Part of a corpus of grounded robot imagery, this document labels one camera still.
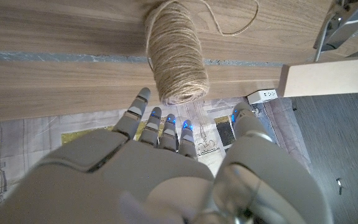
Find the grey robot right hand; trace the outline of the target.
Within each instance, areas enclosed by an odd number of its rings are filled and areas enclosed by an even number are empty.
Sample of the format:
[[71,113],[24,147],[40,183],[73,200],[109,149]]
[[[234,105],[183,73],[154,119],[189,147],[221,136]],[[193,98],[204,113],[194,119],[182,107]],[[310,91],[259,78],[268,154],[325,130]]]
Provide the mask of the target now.
[[248,103],[232,112],[235,142],[216,174],[196,158],[193,125],[158,130],[143,88],[112,131],[42,158],[0,205],[0,223],[332,223],[311,174],[268,136]]

